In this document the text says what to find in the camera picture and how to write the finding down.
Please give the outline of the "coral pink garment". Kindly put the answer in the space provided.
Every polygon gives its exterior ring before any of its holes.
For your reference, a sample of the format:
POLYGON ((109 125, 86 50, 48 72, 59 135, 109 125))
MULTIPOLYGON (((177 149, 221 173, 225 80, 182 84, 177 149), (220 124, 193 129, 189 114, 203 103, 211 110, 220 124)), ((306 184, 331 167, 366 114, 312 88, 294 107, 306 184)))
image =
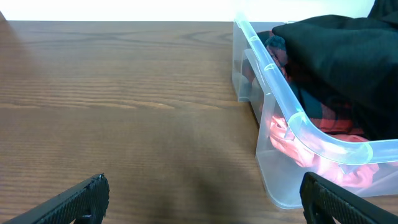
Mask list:
POLYGON ((372 184, 373 176, 379 170, 377 164, 355 167, 325 159, 304 146, 293 134, 285 137, 287 128, 283 117, 273 116, 269 138, 276 149, 291 157, 300 167, 312 167, 318 175, 342 187, 364 188, 372 184))

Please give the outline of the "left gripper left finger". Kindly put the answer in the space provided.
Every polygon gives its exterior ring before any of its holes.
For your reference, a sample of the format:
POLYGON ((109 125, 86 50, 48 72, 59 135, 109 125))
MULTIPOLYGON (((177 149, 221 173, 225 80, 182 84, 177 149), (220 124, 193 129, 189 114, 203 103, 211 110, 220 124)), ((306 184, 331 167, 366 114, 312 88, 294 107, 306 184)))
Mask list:
POLYGON ((104 174, 96 174, 6 223, 101 224, 108 205, 108 180, 104 174))

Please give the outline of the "large black garment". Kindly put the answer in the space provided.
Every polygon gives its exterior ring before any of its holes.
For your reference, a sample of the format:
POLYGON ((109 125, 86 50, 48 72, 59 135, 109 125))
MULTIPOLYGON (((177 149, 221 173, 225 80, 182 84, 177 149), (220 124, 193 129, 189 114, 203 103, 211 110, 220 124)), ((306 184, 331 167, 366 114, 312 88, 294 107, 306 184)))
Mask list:
POLYGON ((367 17, 318 16, 272 31, 289 57, 353 102, 369 139, 397 138, 397 0, 375 1, 367 17))

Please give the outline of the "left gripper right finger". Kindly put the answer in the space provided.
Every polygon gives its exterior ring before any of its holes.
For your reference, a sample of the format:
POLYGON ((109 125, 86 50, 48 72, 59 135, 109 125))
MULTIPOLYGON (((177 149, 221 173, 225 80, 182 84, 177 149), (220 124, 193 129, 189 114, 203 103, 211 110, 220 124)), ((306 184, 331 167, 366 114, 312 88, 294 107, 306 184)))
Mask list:
POLYGON ((308 224, 397 224, 396 215, 314 172, 304 174, 300 198, 308 224))

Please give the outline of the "red navy plaid shirt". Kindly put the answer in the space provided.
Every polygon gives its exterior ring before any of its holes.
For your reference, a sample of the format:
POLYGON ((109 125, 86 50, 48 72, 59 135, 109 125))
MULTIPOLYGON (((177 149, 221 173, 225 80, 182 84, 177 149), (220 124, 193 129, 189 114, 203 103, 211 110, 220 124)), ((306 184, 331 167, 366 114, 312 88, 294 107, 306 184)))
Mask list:
POLYGON ((258 37, 286 79, 311 122, 328 134, 364 136, 354 120, 353 105, 310 73, 301 63, 287 55, 285 40, 271 31, 259 32, 258 37))

